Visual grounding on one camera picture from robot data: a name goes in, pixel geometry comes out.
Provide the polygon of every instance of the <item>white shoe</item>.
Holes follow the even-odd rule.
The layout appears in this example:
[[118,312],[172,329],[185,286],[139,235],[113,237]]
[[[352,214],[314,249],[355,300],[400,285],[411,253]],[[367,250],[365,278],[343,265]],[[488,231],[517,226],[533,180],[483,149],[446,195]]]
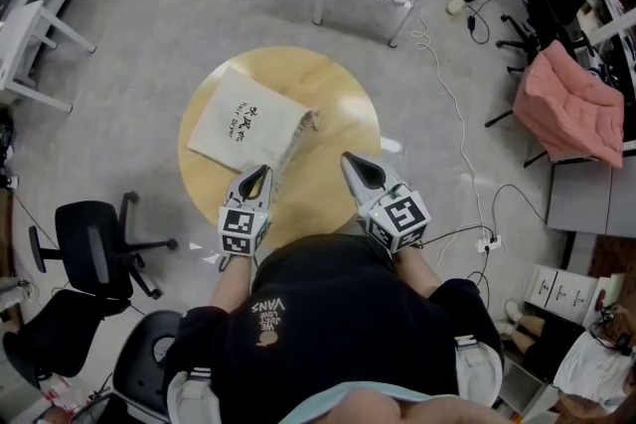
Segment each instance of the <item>white shoe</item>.
[[448,4],[446,4],[446,13],[451,16],[458,15],[464,10],[466,7],[465,0],[450,0]]
[[497,328],[499,336],[503,338],[509,338],[515,331],[515,326],[508,322],[495,322],[495,327]]
[[506,316],[513,324],[516,324],[521,320],[524,314],[520,311],[519,305],[512,299],[508,299],[504,304],[504,310],[506,310]]

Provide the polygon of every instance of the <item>round wooden table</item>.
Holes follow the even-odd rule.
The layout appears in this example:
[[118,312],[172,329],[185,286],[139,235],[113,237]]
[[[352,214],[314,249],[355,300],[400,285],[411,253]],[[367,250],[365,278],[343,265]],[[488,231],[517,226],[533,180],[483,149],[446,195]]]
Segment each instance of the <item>round wooden table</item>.
[[326,57],[294,47],[259,48],[216,68],[195,92],[179,132],[179,168],[190,198],[217,224],[230,181],[238,174],[187,148],[188,140],[228,66],[320,111],[317,131],[308,131],[284,172],[270,206],[271,247],[338,229],[355,212],[340,169],[345,151],[379,156],[380,127],[369,97],[344,68]]

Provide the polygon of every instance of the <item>white cloth bag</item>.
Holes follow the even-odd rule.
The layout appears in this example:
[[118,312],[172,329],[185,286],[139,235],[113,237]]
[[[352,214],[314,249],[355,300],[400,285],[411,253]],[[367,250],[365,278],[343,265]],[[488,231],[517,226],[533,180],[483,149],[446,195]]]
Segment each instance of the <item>white cloth bag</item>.
[[228,68],[203,110],[188,148],[239,172],[269,165],[278,181],[316,121],[316,111]]

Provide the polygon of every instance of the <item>white t-shirt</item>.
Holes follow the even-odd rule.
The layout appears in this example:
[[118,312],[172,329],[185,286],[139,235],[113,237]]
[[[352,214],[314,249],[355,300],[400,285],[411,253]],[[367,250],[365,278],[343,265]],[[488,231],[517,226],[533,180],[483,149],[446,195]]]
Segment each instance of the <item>white t-shirt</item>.
[[598,403],[612,413],[627,397],[623,384],[633,364],[632,355],[606,348],[584,332],[560,364],[555,387]]

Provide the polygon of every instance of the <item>light blue collar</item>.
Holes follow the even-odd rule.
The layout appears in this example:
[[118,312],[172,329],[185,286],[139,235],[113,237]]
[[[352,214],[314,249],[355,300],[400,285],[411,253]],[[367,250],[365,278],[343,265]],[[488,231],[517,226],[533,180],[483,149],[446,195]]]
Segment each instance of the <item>light blue collar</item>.
[[304,424],[325,415],[340,403],[349,391],[355,388],[374,388],[393,399],[410,403],[421,403],[438,397],[457,397],[453,394],[429,396],[397,385],[376,381],[345,381],[305,399],[291,410],[279,424]]

